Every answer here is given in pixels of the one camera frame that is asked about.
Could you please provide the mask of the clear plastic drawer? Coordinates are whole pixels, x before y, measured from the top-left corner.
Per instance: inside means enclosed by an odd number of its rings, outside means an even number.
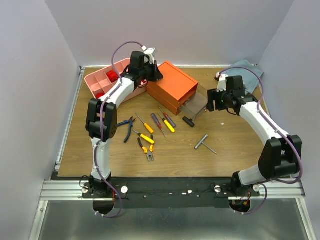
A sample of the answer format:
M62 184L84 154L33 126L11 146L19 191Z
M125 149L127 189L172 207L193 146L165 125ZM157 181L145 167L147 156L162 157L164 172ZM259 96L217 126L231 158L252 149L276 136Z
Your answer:
M207 109L208 92L198 85L196 92L190 96L178 109L193 121L198 119Z

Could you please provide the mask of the red purple screwdriver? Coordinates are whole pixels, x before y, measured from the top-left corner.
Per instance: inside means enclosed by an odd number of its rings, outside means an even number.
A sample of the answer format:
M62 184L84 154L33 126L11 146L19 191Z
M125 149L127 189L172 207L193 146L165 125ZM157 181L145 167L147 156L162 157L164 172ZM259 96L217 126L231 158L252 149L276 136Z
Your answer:
M162 110L162 108L160 106L158 106L158 108L160 109L160 111L163 113L164 117L166 118L166 120L171 124L171 126L173 128L176 128L176 124L175 122L170 118L170 116Z

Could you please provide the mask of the purple handled screwdriver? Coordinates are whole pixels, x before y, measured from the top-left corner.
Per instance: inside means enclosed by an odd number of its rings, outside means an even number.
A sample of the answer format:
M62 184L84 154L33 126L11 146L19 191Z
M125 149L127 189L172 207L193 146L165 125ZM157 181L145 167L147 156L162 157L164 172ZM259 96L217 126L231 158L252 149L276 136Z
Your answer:
M161 132L163 133L164 137L166 138L167 135L165 134L164 130L163 130L163 127L159 121L159 119L157 118L156 114L155 113L152 113L151 114L151 117L152 119L154 120L155 124L157 125L157 127L161 130Z

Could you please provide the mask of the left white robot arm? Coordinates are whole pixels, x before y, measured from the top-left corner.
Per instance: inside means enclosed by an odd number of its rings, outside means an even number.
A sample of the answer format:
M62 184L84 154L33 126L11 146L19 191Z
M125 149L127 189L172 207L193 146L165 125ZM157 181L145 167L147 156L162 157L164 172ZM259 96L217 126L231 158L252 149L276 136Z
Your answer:
M118 127L118 107L142 81L157 82L163 78L155 60L156 54L153 47L133 51L122 73L112 67L110 73L115 75L116 84L102 97L89 101L85 129L91 139L93 165L88 180L89 188L101 198L107 197L112 189L109 183L110 145Z

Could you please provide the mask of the black rubber mallet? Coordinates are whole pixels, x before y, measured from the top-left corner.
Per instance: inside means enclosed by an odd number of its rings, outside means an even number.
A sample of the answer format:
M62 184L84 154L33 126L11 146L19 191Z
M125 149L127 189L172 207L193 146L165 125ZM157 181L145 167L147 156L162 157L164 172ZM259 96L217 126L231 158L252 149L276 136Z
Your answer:
M182 120L183 120L188 126L190 126L191 128L193 128L193 127L195 126L195 124L194 124L194 122L193 122L193 120L192 120L191 118L188 118L188 117L184 116L184 117L182 118Z

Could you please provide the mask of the yellow screwdriver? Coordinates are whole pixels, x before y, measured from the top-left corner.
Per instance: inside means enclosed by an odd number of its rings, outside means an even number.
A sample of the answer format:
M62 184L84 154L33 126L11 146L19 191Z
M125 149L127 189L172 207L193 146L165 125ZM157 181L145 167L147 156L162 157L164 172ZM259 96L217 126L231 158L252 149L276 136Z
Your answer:
M164 124L166 125L166 127L170 130L171 133L175 133L176 130L175 128L169 123L169 121L163 117L160 113L158 114L160 116L160 118L162 119L162 121L164 122Z
M150 137L136 131L133 129L133 132L135 132L140 138L144 139L146 142L148 142L149 144L153 145L155 143L155 141L153 139L151 139Z

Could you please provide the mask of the orange two-drawer box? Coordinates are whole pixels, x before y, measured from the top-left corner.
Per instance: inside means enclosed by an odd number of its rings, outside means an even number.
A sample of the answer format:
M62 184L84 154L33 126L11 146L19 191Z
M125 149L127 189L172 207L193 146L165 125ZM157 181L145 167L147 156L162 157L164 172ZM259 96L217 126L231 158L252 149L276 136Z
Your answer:
M169 61L162 63L158 69L163 79L148 82L146 91L170 112L178 115L180 106L196 93L199 83Z

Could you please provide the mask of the metal T-handle wrench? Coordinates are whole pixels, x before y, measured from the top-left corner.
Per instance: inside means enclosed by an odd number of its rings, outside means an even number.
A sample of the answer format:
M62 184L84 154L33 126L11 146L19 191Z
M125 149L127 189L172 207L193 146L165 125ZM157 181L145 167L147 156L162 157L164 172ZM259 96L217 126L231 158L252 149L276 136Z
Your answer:
M214 151L211 147L209 147L206 143L205 140L209 137L208 134L205 134L202 139L195 145L194 149L197 150L200 146L205 146L207 149L209 149L211 152L213 152L215 155L217 155L217 152Z

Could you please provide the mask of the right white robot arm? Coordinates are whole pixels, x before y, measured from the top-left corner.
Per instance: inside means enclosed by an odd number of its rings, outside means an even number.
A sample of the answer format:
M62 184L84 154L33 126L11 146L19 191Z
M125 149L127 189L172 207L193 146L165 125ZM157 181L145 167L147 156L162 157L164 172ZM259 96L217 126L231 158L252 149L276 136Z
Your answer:
M230 111L244 119L260 138L264 147L256 165L232 175L230 191L241 196L248 186L270 180L281 181L282 177L298 175L289 184L300 180L302 140L281 129L264 111L258 99L246 94L241 76L217 74L217 88L207 92L207 109L210 112Z

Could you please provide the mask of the orange screwdriver long shaft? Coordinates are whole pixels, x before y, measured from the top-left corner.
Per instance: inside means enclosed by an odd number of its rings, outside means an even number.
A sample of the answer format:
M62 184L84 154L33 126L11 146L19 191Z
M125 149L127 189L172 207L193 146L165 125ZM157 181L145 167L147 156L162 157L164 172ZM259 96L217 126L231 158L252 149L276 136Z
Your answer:
M143 119L137 114L135 113L135 115L138 117L138 119L143 123L143 126L148 130L149 133L153 134L154 130L145 122L143 121Z

